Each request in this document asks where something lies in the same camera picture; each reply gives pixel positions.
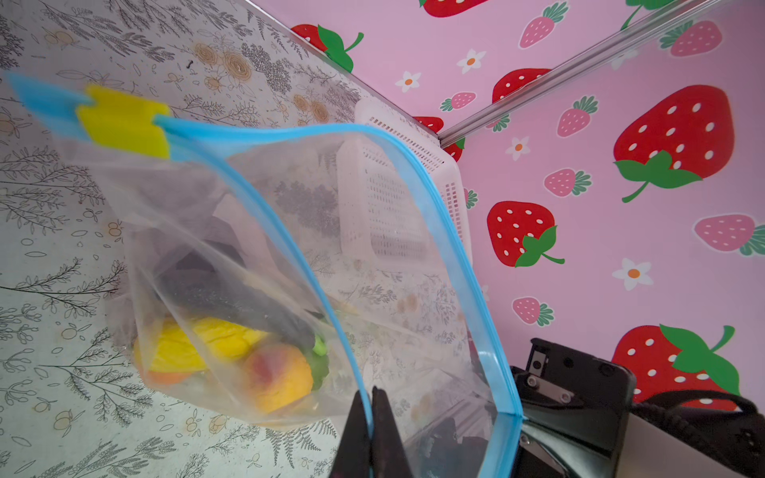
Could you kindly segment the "orange toy fruit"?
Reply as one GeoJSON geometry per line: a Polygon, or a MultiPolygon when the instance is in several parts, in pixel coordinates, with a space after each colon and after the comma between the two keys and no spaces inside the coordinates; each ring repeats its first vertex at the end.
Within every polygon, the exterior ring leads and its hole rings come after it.
{"type": "Polygon", "coordinates": [[[189,372],[153,372],[144,368],[138,360],[135,361],[135,366],[141,380],[147,386],[174,386],[191,377],[189,372]]]}

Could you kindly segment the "clear zip top bag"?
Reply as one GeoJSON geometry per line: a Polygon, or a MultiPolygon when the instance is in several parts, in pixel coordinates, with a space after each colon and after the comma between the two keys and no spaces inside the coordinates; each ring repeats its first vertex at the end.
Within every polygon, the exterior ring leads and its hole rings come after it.
{"type": "MultiPolygon", "coordinates": [[[[98,85],[81,93],[14,75],[22,104],[63,160],[93,177],[124,227],[127,288],[109,304],[133,356],[166,318],[195,317],[159,276],[207,270],[279,300],[326,343],[320,390],[271,413],[248,392],[242,360],[151,386],[269,428],[322,419],[343,430],[357,392],[372,440],[373,388],[388,394],[412,477],[508,477],[523,413],[480,285],[436,193],[423,213],[448,240],[438,271],[386,270],[343,253],[336,156],[365,125],[243,129],[177,119],[162,103],[98,85]]],[[[146,349],[141,353],[146,360],[146,349]]]]}

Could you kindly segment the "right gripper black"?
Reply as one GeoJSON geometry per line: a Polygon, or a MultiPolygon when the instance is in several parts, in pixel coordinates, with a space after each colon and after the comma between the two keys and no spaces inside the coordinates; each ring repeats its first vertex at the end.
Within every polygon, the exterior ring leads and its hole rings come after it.
{"type": "Polygon", "coordinates": [[[637,390],[623,366],[539,338],[512,368],[523,408],[514,477],[614,477],[637,390]]]}

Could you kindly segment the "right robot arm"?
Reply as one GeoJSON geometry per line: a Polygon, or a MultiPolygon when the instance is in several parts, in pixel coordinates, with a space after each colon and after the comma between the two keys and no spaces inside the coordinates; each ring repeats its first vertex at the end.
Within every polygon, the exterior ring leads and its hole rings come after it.
{"type": "Polygon", "coordinates": [[[764,415],[701,339],[639,327],[613,360],[535,338],[513,378],[528,418],[518,477],[614,477],[632,419],[743,477],[764,474],[764,415]]]}

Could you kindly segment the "green leaf toy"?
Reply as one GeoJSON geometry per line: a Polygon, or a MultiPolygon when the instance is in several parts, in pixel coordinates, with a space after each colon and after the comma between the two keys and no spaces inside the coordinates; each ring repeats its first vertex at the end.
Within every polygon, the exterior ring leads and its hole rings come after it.
{"type": "Polygon", "coordinates": [[[330,359],[326,343],[316,335],[312,349],[305,353],[313,378],[313,390],[320,390],[330,372],[330,359]]]}

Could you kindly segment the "dark cucumber toy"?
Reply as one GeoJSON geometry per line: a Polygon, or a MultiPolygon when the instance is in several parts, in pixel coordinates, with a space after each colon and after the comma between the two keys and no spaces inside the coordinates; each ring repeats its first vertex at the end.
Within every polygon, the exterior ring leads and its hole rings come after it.
{"type": "Polygon", "coordinates": [[[266,293],[232,284],[207,270],[174,270],[159,276],[165,298],[195,317],[212,317],[277,335],[300,349],[311,350],[316,334],[307,321],[266,293]]]}

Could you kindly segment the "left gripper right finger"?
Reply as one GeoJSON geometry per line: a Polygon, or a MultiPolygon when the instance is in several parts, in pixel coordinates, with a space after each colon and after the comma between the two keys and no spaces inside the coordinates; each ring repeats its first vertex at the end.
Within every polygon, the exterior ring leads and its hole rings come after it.
{"type": "Polygon", "coordinates": [[[374,478],[412,478],[406,450],[400,438],[388,394],[373,388],[374,431],[371,440],[371,469],[374,478]]]}

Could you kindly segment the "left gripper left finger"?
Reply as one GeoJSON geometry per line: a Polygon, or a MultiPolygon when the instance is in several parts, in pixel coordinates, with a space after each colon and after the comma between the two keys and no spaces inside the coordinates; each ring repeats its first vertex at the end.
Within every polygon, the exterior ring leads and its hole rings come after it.
{"type": "Polygon", "coordinates": [[[330,471],[330,478],[369,478],[372,472],[372,440],[362,394],[354,396],[341,441],[330,471]]]}

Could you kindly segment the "white plastic basket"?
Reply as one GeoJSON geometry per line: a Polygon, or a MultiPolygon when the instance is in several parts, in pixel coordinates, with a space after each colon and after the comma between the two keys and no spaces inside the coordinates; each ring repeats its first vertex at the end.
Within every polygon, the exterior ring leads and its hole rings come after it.
{"type": "Polygon", "coordinates": [[[375,129],[354,133],[336,156],[341,247],[345,255],[386,270],[438,271],[446,239],[423,213],[436,193],[467,255],[472,253],[467,204],[456,162],[435,139],[388,106],[356,104],[355,121],[375,129]]]}

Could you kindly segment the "yellow banana toy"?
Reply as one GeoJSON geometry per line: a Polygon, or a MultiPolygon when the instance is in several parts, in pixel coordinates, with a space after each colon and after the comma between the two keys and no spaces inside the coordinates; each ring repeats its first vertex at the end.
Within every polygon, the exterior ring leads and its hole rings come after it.
{"type": "Polygon", "coordinates": [[[192,320],[190,331],[189,335],[176,320],[166,318],[146,348],[135,340],[135,361],[153,374],[195,374],[209,369],[207,358],[237,362],[272,338],[271,333],[213,317],[192,320]]]}

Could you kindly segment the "yellow bell pepper toy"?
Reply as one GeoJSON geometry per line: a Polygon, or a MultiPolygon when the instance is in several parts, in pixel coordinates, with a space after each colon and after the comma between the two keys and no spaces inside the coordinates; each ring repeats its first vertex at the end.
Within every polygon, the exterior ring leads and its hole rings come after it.
{"type": "Polygon", "coordinates": [[[273,343],[256,349],[245,360],[244,369],[250,397],[262,413],[302,400],[314,386],[308,360],[289,344],[273,343]]]}

